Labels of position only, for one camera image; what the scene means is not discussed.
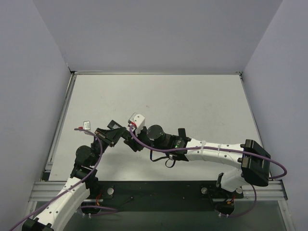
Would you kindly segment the black remote control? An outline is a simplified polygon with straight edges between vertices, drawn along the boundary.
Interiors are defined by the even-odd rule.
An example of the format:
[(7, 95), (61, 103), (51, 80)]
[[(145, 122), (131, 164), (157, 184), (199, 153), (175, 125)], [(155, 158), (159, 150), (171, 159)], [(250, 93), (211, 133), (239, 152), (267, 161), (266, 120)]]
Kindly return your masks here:
[(126, 145), (129, 145), (132, 141), (132, 136), (131, 136), (130, 132), (127, 131), (127, 130), (124, 131), (124, 133), (122, 134), (121, 137), (124, 139), (124, 143)]

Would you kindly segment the black battery cover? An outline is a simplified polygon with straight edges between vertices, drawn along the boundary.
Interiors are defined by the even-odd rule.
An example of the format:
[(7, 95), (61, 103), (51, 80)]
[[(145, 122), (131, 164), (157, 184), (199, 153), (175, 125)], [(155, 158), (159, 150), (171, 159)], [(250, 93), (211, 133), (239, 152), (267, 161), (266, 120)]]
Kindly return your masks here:
[(186, 138), (186, 130), (185, 128), (178, 128), (179, 137)]

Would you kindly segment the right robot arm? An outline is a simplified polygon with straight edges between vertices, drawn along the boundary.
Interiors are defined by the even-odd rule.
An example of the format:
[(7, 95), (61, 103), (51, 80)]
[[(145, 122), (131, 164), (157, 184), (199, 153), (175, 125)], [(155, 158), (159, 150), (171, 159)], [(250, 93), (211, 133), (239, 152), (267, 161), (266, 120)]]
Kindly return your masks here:
[(206, 161), (232, 167), (218, 175), (217, 187), (228, 192), (251, 184), (266, 187), (269, 184), (270, 154), (254, 140), (242, 144), (217, 144), (186, 137), (180, 128), (178, 135), (167, 134), (159, 125), (144, 127), (136, 135), (131, 125), (124, 133), (124, 143), (133, 151), (143, 148), (163, 153), (172, 162)]

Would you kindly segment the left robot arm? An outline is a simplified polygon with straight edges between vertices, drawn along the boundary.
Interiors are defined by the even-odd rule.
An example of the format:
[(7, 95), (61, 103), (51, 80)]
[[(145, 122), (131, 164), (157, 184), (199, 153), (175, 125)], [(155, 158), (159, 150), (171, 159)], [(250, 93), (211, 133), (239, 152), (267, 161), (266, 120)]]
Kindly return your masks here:
[(108, 147), (114, 147), (127, 132), (124, 127), (97, 128), (94, 132), (84, 128), (75, 130), (93, 136), (93, 142), (90, 146), (83, 145), (76, 150), (74, 168), (63, 188), (35, 212), (36, 216), (27, 217), (21, 230), (62, 231), (84, 200), (98, 194), (98, 179), (95, 175), (103, 153)]

